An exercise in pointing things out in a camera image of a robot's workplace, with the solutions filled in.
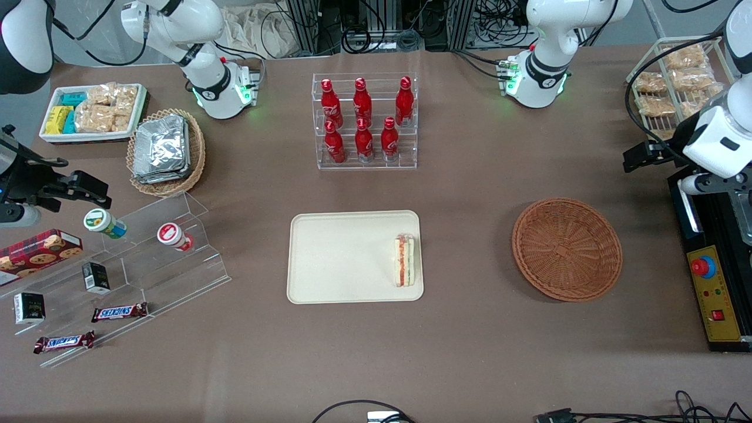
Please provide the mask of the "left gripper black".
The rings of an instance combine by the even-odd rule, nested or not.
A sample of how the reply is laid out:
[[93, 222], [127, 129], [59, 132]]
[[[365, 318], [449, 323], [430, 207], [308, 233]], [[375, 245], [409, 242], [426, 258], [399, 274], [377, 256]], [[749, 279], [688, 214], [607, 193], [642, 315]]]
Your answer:
[[685, 158], [672, 144], [674, 130], [652, 130], [647, 143], [639, 143], [624, 153], [624, 172], [633, 172], [641, 167], [673, 163], [676, 168], [685, 167]]

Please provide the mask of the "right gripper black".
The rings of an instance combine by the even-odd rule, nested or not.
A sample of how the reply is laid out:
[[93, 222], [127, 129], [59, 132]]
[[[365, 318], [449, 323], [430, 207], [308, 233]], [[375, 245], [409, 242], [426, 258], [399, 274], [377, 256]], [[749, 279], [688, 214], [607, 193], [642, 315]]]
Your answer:
[[[45, 160], [31, 150], [2, 150], [2, 212], [20, 212], [23, 204], [58, 212], [62, 199], [109, 209], [109, 185], [84, 171], [72, 172], [68, 185], [68, 178], [53, 170], [67, 165], [67, 160]], [[71, 188], [78, 193], [72, 195]]]

